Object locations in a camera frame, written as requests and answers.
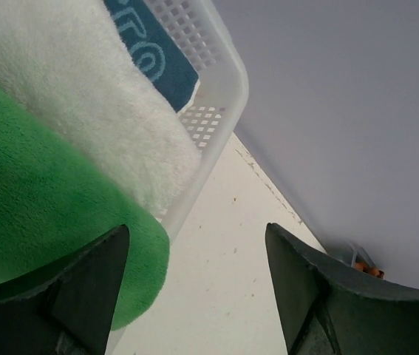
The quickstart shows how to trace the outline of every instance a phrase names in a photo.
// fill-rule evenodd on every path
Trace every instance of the blue towel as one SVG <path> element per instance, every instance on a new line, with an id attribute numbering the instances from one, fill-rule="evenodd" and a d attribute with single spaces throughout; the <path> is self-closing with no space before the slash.
<path id="1" fill-rule="evenodd" d="M 186 107 L 198 74 L 143 0 L 103 1 L 135 65 L 176 112 Z"/>

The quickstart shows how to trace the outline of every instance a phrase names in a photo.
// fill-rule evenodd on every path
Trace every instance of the fabric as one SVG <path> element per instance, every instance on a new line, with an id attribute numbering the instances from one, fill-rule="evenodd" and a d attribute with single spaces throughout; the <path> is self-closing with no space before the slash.
<path id="1" fill-rule="evenodd" d="M 132 243 L 114 329 L 140 316 L 160 291 L 168 236 L 76 149 L 0 90 L 0 283 L 122 224 Z"/>
<path id="2" fill-rule="evenodd" d="M 101 0 L 0 0 L 0 87 L 154 215 L 199 166 Z"/>
<path id="3" fill-rule="evenodd" d="M 199 87 L 193 66 L 143 0 L 104 0 L 137 67 L 176 112 L 191 106 Z"/>

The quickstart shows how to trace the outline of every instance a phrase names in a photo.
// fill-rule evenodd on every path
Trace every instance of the laundry basket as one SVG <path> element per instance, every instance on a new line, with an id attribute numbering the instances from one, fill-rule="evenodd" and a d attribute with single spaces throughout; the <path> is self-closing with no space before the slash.
<path id="1" fill-rule="evenodd" d="M 160 216 L 171 240 L 227 143 L 247 103 L 248 77 L 231 37 L 210 0 L 145 0 L 200 76 L 193 106 L 180 121 L 202 151 L 192 184 Z"/>

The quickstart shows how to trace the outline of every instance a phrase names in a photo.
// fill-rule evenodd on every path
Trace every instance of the black plastic part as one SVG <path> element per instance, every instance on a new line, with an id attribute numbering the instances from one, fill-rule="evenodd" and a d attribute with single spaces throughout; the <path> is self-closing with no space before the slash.
<path id="1" fill-rule="evenodd" d="M 350 268 L 276 224 L 265 242 L 290 355 L 419 355 L 419 290 Z"/>
<path id="2" fill-rule="evenodd" d="M 0 354 L 104 354 L 128 251 L 119 226 L 1 284 Z"/>

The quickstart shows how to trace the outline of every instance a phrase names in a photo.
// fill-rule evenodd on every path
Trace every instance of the white towel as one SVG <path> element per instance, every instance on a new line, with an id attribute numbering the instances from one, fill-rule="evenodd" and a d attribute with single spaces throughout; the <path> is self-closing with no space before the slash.
<path id="1" fill-rule="evenodd" d="M 199 166 L 101 0 L 0 0 L 0 87 L 153 214 Z"/>

